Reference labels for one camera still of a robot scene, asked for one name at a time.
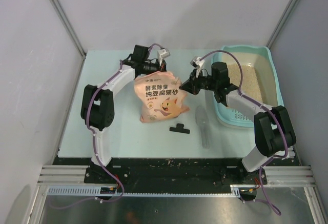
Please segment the clear plastic scoop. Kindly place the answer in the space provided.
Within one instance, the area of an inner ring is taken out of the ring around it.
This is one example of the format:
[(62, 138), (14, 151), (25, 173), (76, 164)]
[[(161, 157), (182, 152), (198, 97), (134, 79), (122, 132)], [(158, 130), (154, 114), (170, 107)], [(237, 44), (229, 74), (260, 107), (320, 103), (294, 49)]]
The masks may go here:
[(196, 124), (200, 130), (200, 137), (202, 147), (204, 149), (210, 148), (210, 140), (209, 140), (209, 118), (207, 112), (203, 106), (198, 106), (195, 111), (195, 120)]

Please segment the orange cat litter bag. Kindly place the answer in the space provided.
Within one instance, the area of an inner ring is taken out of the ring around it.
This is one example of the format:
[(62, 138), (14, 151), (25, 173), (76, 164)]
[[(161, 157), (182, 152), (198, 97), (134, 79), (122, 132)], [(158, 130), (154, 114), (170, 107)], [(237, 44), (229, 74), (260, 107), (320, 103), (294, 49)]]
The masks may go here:
[(179, 87), (182, 82), (172, 72), (160, 72), (138, 77), (134, 90), (142, 101), (140, 121), (152, 123), (177, 118), (190, 109), (184, 104), (187, 92)]

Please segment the black bag clip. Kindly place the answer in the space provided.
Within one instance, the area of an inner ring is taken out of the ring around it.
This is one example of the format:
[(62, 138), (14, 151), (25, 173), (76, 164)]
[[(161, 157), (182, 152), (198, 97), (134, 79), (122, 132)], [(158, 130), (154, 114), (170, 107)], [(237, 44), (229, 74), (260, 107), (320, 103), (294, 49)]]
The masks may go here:
[(170, 127), (169, 131), (183, 133), (183, 134), (190, 134), (190, 130), (185, 128), (185, 125), (182, 123), (177, 123), (176, 126)]

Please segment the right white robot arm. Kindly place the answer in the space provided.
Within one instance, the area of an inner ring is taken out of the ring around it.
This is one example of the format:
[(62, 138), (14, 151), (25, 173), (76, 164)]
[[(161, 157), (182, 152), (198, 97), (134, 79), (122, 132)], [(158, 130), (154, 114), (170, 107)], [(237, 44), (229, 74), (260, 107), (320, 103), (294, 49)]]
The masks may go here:
[(278, 158), (278, 152), (287, 157), (289, 147), (296, 143), (296, 135), (284, 106), (270, 106), (256, 101), (230, 82), (228, 67), (224, 62), (211, 65), (211, 74), (202, 74), (203, 61), (191, 61), (193, 71), (188, 80), (179, 88), (193, 95), (200, 90), (212, 91), (219, 104), (230, 107), (245, 115), (254, 124), (255, 147), (241, 160), (236, 177), (248, 184), (255, 177), (255, 171), (270, 159)]

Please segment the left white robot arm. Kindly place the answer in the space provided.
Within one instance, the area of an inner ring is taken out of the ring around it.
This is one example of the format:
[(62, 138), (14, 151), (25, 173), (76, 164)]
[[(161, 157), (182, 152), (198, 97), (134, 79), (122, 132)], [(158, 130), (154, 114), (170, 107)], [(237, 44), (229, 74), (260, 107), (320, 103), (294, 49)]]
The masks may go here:
[(103, 183), (113, 178), (113, 170), (107, 167), (112, 159), (109, 145), (104, 142), (107, 129), (114, 120), (114, 97), (123, 87), (140, 75), (166, 71), (167, 48), (154, 43), (149, 47), (135, 45), (127, 58), (119, 61), (119, 68), (104, 83), (84, 88), (80, 116), (92, 132), (94, 155), (92, 162), (99, 167), (95, 176)]

